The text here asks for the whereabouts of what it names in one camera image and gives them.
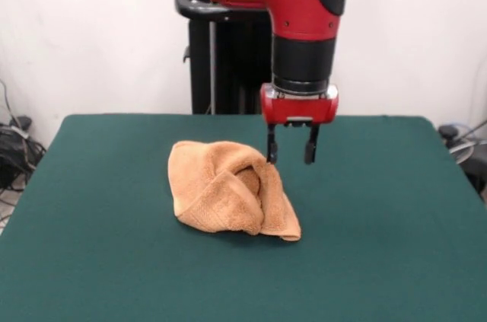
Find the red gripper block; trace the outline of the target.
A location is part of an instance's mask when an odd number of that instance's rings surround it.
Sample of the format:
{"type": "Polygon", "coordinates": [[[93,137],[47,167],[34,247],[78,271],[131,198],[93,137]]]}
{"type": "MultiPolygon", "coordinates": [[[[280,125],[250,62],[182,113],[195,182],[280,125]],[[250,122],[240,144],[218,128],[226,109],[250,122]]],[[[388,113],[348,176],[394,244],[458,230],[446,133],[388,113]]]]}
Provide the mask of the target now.
{"type": "Polygon", "coordinates": [[[278,146],[275,125],[293,122],[311,123],[310,135],[305,145],[304,163],[315,162],[320,125],[331,123],[339,104],[338,88],[331,84],[322,94],[297,96],[277,90],[265,83],[260,89],[261,110],[267,125],[267,155],[270,164],[277,162],[278,146]]]}

